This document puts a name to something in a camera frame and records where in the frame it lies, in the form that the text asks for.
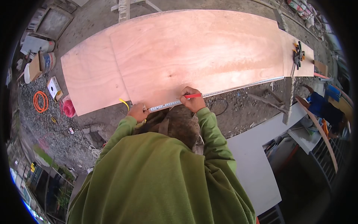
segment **cardboard box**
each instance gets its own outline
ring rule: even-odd
[[[41,74],[40,68],[40,54],[37,53],[32,62],[29,65],[30,82],[36,80]]]
[[[48,91],[50,91],[52,98],[56,99],[56,101],[58,101],[61,98],[61,96],[63,95],[63,92],[57,82],[56,76],[52,77],[47,82],[47,88],[48,88]]]

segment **tape measure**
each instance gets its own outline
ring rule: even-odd
[[[221,91],[217,91],[217,92],[211,92],[211,93],[203,94],[203,98],[209,97],[209,96],[214,96],[214,95],[225,93],[225,92],[229,92],[229,91],[233,91],[233,90],[238,90],[238,89],[254,86],[254,85],[258,85],[258,84],[265,83],[265,82],[272,82],[272,81],[280,80],[280,79],[283,79],[283,78],[284,78],[284,76],[280,76],[280,77],[276,77],[276,78],[269,78],[269,79],[266,79],[266,80],[253,82],[253,83],[250,83],[250,84],[247,84],[247,85],[244,85],[244,86],[240,86],[240,87],[235,87],[235,88],[231,88],[231,89],[227,89],[227,90],[221,90]],[[175,102],[171,102],[171,103],[167,103],[167,104],[163,104],[163,105],[159,105],[159,106],[154,106],[152,108],[149,108],[149,110],[151,112],[155,112],[155,111],[158,111],[158,110],[162,110],[162,109],[173,107],[173,106],[180,105],[180,104],[181,104],[181,102],[180,102],[180,100],[178,100],[178,101],[175,101]]]

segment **black cable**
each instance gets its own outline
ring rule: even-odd
[[[226,102],[226,107],[225,107],[225,109],[224,109],[224,111],[222,111],[220,114],[215,114],[215,116],[219,116],[219,115],[221,115],[221,114],[223,114],[225,111],[226,111],[226,109],[228,108],[228,106],[229,106],[229,103],[227,102],[227,100],[224,100],[224,99],[216,99],[216,100],[214,100],[211,104],[210,104],[210,110],[211,110],[211,107],[213,106],[213,104],[215,103],[215,101],[217,101],[217,100],[223,100],[223,101],[225,101]]]

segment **red pencil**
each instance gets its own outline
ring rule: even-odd
[[[189,98],[195,98],[195,97],[201,97],[202,94],[201,93],[195,93],[195,94],[189,94],[189,95],[184,95],[185,98],[189,99]]]

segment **white container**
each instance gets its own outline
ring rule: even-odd
[[[25,71],[24,71],[24,79],[25,79],[26,84],[29,84],[31,82],[29,66],[30,66],[30,63],[27,63],[25,66]]]
[[[41,47],[41,51],[43,52],[52,52],[55,48],[55,42],[54,41],[48,41]]]

